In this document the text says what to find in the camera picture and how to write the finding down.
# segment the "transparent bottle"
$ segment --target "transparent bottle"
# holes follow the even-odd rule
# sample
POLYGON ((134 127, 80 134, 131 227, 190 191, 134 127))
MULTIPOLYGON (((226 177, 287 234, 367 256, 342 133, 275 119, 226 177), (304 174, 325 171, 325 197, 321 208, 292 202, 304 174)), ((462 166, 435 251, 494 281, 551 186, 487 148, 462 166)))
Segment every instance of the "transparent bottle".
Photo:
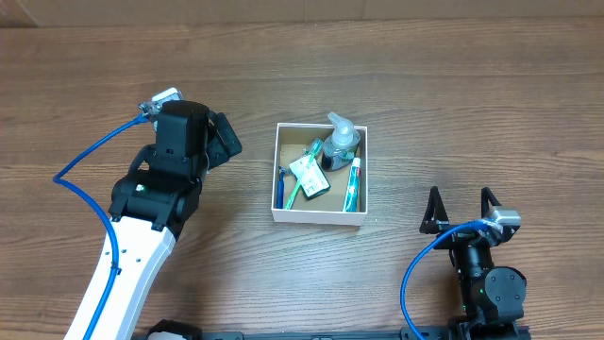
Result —
POLYGON ((355 159, 361 135, 352 122, 330 112, 327 118, 333 124, 333 133, 323 143, 321 167, 326 171, 341 169, 355 159))

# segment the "white box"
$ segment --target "white box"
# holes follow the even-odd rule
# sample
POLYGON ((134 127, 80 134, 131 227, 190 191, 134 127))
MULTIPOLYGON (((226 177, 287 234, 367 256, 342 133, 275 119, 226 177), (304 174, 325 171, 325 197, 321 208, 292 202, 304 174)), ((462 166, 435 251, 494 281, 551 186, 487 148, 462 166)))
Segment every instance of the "white box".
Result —
MULTIPOLYGON (((271 212, 275 222, 331 224, 345 226, 360 226, 367 216, 369 201, 369 173, 367 150, 367 127, 355 127, 361 135, 361 142, 357 150, 357 157, 361 157, 361 178, 359 184, 358 212, 342 212, 344 194, 348 185, 350 164, 336 171, 325 171, 331 188, 314 199, 307 200, 302 190, 297 194, 291 210, 277 209, 277 186, 279 181, 278 167, 288 168, 290 163, 302 157, 304 149, 308 148, 315 138, 323 141, 333 132, 333 125, 326 124, 277 124, 277 138, 275 140, 275 163, 273 166, 273 195, 271 199, 271 212)), ((317 157, 321 163, 322 154, 317 157)), ((285 176, 285 189, 283 205, 287 202, 295 186, 294 176, 285 176)))

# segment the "bottle cap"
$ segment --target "bottle cap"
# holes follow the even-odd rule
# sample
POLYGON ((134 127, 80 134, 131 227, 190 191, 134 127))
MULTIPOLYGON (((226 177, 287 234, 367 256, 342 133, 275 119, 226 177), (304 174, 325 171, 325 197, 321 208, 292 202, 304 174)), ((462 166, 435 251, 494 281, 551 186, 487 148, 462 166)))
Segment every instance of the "bottle cap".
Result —
POLYGON ((330 112, 327 118, 333 124, 333 134, 331 140, 339 149, 345 149, 352 145, 354 140, 355 126, 346 118, 337 115, 335 112, 330 112))

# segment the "toothbrush handle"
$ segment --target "toothbrush handle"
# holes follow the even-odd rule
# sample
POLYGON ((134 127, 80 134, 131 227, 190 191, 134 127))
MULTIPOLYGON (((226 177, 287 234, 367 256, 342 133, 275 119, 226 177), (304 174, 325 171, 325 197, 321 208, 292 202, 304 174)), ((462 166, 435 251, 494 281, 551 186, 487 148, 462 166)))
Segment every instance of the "toothbrush handle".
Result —
POLYGON ((287 200, 287 204, 285 205, 285 210, 290 210, 292 208, 295 197, 297 196, 298 190, 300 190, 301 185, 302 184, 300 183, 300 180, 298 180, 295 183, 295 187, 294 187, 294 190, 292 191, 292 194, 290 195, 290 199, 287 200))
POLYGON ((285 183, 283 182, 283 175, 279 176, 279 185, 277 186, 277 209, 283 209, 283 190, 285 183))

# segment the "green toothbrush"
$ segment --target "green toothbrush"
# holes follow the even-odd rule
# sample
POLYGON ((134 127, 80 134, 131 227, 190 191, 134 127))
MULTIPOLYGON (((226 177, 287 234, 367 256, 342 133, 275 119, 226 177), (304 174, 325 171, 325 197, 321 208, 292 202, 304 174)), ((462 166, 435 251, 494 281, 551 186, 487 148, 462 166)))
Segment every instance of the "green toothbrush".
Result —
MULTIPOLYGON (((307 169, 309 169, 310 166, 312 165, 312 160, 314 160, 317 157, 317 155, 319 154, 319 152, 321 152, 321 146, 323 146, 323 141, 321 141, 321 139, 317 138, 314 141, 312 141, 309 148, 304 151, 304 156, 302 156, 302 157, 310 155, 309 163, 306 165, 307 169)), ((292 194, 290 195, 290 198, 287 200, 287 204, 285 204, 285 208, 283 208, 283 209, 285 209, 285 210, 292 209, 295 197, 298 195, 298 190, 300 190, 301 185, 302 185, 302 182, 300 181, 300 178, 299 178, 298 181, 295 183, 295 187, 294 187, 294 190, 292 191, 292 194)))

